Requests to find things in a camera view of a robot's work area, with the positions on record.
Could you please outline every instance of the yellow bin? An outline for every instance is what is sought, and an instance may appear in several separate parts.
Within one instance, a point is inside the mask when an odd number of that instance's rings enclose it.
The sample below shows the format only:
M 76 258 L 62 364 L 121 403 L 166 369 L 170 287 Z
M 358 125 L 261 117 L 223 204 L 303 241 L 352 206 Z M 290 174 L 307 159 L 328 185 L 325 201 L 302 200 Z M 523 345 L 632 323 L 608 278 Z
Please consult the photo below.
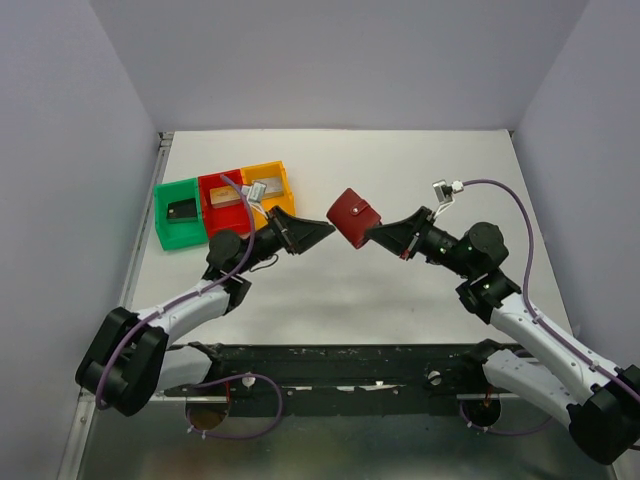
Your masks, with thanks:
M 289 215 L 296 214 L 293 202 L 293 192 L 289 187 L 287 172 L 282 162 L 263 163 L 252 167 L 241 168 L 242 183 L 251 185 L 253 182 L 262 182 L 267 185 L 267 191 L 262 198 L 262 207 L 269 211 L 276 205 Z M 267 224 L 265 218 L 258 212 L 253 212 L 256 230 Z

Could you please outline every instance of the red wallet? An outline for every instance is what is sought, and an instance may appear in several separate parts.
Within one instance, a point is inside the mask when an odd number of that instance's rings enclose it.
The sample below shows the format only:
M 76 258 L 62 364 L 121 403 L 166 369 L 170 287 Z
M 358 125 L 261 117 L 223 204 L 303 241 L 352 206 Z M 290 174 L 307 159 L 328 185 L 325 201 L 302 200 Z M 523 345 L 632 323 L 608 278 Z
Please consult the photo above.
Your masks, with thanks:
M 356 248 L 367 243 L 364 232 L 380 224 L 380 215 L 356 192 L 347 188 L 331 205 L 327 218 Z

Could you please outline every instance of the plastic bin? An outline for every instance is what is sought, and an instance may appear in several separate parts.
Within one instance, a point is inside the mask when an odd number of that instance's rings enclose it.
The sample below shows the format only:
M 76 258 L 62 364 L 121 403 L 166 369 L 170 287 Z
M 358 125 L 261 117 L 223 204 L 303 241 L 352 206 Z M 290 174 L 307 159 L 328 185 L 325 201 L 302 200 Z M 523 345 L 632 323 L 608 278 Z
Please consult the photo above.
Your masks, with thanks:
M 192 198 L 196 200 L 197 221 L 180 223 L 167 221 L 167 209 L 170 203 Z M 156 232 L 163 249 L 176 250 L 207 243 L 208 237 L 202 220 L 202 208 L 200 207 L 200 194 L 196 178 L 156 185 L 153 189 L 153 199 L 155 201 Z
M 282 208 L 290 215 L 296 214 L 296 208 L 293 200 L 293 192 L 289 187 L 289 181 L 287 180 L 287 172 L 284 169 L 282 162 L 263 163 L 261 165 L 254 165 L 252 167 L 245 167 L 241 169 L 242 180 L 245 185 L 251 185 L 256 180 L 265 178 L 277 177 L 282 183 L 282 195 L 276 197 L 265 198 L 262 200 L 262 206 L 265 210 L 270 210 L 276 205 Z M 253 218 L 255 219 L 256 229 L 264 227 L 267 224 L 265 218 L 258 212 L 253 212 Z
M 241 201 L 234 205 L 217 208 L 214 208 L 211 204 L 211 189 L 228 186 L 220 178 L 221 175 L 225 175 L 237 185 L 242 185 L 242 173 L 240 170 L 230 170 L 228 172 L 198 177 L 202 219 L 207 235 L 211 238 L 216 232 L 224 229 L 233 230 L 240 235 L 249 233 L 249 218 L 247 217 L 244 204 Z

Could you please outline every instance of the black object in green bin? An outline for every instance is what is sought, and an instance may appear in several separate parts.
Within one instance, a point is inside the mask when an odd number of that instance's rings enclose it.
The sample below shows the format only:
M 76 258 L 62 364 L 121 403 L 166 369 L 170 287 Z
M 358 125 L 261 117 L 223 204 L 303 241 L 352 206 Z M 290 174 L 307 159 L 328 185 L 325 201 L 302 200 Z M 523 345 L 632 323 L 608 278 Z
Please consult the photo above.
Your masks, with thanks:
M 167 221 L 169 223 L 197 222 L 198 207 L 195 198 L 172 202 L 167 207 Z

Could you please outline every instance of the gray floor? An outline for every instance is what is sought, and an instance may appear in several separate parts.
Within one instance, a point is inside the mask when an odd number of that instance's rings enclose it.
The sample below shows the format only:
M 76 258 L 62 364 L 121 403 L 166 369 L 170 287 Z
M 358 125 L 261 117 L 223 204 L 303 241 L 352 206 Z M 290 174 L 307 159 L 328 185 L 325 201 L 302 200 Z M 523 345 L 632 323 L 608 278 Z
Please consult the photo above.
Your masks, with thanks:
M 465 428 L 458 417 L 286 418 L 251 441 L 203 441 L 188 435 L 180 403 L 155 402 L 132 418 L 94 416 L 79 478 L 101 479 L 613 479 L 554 425 L 504 438 Z M 505 402 L 502 428 L 537 424 L 543 415 Z M 253 431 L 265 419 L 227 419 Z

